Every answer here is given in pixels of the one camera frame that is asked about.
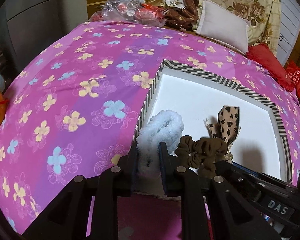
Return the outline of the striped white tray box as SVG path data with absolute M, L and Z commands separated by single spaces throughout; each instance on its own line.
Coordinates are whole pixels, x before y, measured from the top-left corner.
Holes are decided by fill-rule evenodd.
M 223 106 L 239 108 L 241 130 L 231 152 L 234 161 L 288 183 L 290 148 L 280 111 L 271 100 L 232 80 L 186 64 L 163 60 L 143 102 L 134 137 L 161 110 L 181 115 L 184 135 L 209 134 Z

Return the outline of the white pillow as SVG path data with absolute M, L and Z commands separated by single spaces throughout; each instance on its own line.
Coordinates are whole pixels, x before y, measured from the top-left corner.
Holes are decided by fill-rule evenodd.
M 229 45 L 242 54 L 248 52 L 246 20 L 210 0 L 203 0 L 196 34 Z

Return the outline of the brown scrunchie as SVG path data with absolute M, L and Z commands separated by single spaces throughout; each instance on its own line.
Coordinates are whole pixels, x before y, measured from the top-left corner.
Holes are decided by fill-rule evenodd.
M 185 135 L 174 153 L 182 166 L 197 169 L 198 175 L 207 179 L 216 176 L 215 163 L 231 160 L 228 146 L 220 138 L 201 137 L 194 141 L 191 136 Z

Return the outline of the brown patterned cloth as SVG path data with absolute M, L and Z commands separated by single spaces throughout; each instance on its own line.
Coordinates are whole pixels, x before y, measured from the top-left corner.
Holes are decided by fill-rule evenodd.
M 195 31 L 200 19 L 200 0 L 165 0 L 164 18 L 170 28 Z

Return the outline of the clear plastic bag of items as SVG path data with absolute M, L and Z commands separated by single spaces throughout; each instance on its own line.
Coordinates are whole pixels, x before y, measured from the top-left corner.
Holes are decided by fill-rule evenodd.
M 145 0 L 107 0 L 89 18 L 90 22 L 130 22 L 154 27 L 163 27 L 167 19 L 164 9 L 144 3 Z

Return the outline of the red shopping bag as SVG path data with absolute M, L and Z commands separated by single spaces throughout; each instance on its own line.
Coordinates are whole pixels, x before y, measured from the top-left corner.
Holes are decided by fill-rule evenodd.
M 296 88 L 297 97 L 300 98 L 300 67 L 298 67 L 294 61 L 290 61 L 287 65 L 286 72 Z

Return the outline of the grey wardrobe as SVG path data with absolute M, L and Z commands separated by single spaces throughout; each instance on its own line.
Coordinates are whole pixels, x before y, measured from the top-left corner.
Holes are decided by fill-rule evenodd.
M 6 0 L 0 45 L 10 69 L 21 72 L 41 51 L 87 21 L 86 0 Z

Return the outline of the red cushion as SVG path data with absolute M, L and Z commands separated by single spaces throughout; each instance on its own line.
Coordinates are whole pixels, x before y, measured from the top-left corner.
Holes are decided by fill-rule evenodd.
M 259 63 L 286 91 L 292 92 L 294 90 L 294 86 L 286 70 L 265 43 L 249 46 L 246 57 Z

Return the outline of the pink floral bedsheet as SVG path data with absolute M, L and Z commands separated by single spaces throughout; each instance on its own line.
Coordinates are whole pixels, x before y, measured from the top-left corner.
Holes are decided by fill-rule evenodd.
M 97 175 L 128 152 L 163 60 L 218 74 L 272 101 L 287 133 L 296 183 L 299 102 L 259 63 L 176 30 L 86 22 L 42 51 L 6 93 L 0 207 L 16 232 L 24 232 L 73 176 Z

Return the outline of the floral beige quilt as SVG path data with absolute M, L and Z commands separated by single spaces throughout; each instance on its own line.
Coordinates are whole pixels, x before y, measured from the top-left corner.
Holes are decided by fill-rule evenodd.
M 248 43 L 265 43 L 273 54 L 279 44 L 281 0 L 211 0 L 249 24 Z M 200 16 L 203 0 L 200 0 Z

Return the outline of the leopard print hair bow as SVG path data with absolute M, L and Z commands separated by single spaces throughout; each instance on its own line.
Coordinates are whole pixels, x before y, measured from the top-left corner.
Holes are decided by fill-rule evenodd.
M 204 124 L 210 138 L 219 138 L 226 143 L 227 150 L 223 160 L 232 163 L 233 155 L 230 150 L 241 130 L 239 126 L 239 107 L 225 105 L 219 111 L 217 119 L 206 119 Z

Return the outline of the white fluffy scrunchie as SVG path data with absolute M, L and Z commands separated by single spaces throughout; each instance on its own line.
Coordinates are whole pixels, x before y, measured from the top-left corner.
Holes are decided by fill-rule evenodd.
M 168 153 L 172 153 L 180 142 L 183 129 L 181 115 L 172 110 L 160 111 L 150 118 L 136 138 L 140 176 L 157 178 L 160 175 L 159 144 L 164 142 Z

